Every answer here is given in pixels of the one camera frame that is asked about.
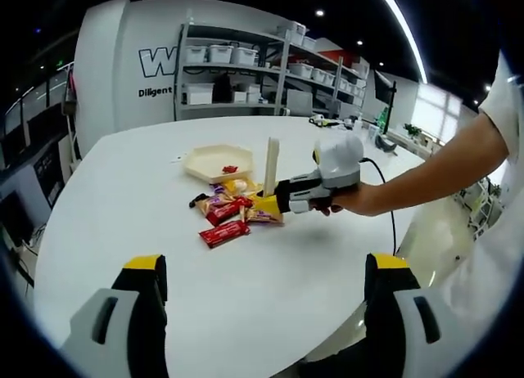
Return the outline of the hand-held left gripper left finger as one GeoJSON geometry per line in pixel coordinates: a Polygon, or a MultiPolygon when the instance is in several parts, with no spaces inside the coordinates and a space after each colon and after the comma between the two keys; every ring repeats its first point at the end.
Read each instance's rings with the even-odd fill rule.
{"type": "Polygon", "coordinates": [[[163,254],[128,261],[70,319],[61,353],[82,377],[167,377],[163,254]]]}

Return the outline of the person's right hand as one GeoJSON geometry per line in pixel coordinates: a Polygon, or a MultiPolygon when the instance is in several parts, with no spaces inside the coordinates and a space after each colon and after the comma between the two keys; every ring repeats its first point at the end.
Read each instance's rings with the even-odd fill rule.
{"type": "Polygon", "coordinates": [[[309,201],[309,208],[329,216],[343,210],[354,214],[372,216],[374,213],[373,200],[376,187],[366,183],[355,184],[347,189],[338,190],[331,197],[313,199],[309,201]]]}

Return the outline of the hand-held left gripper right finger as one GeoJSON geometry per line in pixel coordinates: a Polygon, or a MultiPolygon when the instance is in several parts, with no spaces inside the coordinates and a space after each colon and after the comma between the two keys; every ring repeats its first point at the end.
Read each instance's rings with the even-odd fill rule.
{"type": "Polygon", "coordinates": [[[367,255],[364,301],[371,377],[448,377],[467,356],[459,320],[438,290],[418,284],[404,259],[367,255]]]}

